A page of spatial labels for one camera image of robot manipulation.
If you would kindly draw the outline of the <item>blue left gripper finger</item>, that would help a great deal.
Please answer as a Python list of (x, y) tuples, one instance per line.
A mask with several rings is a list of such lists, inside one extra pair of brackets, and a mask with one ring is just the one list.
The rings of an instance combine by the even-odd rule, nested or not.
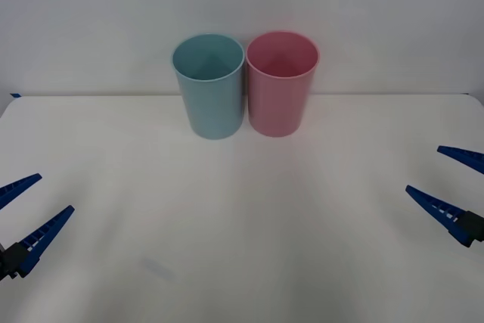
[(75, 209), (69, 205), (23, 240), (1, 251), (1, 279), (18, 275), (25, 278), (39, 262), (41, 255), (64, 227)]
[(10, 202), (19, 197), (23, 192), (41, 179), (42, 176), (39, 173), (36, 173), (0, 187), (0, 209), (6, 207)]

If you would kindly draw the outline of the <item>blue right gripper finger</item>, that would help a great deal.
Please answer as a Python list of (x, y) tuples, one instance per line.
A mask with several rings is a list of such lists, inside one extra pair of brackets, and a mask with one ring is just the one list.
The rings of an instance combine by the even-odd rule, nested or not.
[(437, 151), (481, 174), (484, 173), (484, 154), (482, 153), (442, 145), (438, 146)]
[(463, 210), (408, 185), (405, 191), (426, 210), (448, 233), (465, 247), (483, 242), (483, 217)]

